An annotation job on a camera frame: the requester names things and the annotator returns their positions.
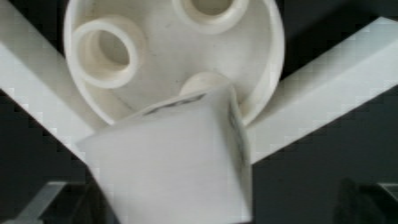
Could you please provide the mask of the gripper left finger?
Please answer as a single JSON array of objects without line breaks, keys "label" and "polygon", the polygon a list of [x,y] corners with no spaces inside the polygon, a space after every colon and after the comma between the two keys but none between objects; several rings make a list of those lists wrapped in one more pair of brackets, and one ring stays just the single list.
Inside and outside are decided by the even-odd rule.
[{"label": "gripper left finger", "polygon": [[51,181],[7,224],[112,224],[113,217],[94,183]]}]

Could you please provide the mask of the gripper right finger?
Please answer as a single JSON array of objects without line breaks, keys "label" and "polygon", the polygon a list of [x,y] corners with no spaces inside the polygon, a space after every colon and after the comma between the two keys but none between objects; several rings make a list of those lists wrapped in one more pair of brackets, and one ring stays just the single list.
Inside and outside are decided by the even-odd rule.
[{"label": "gripper right finger", "polygon": [[332,224],[398,224],[398,183],[339,183]]}]

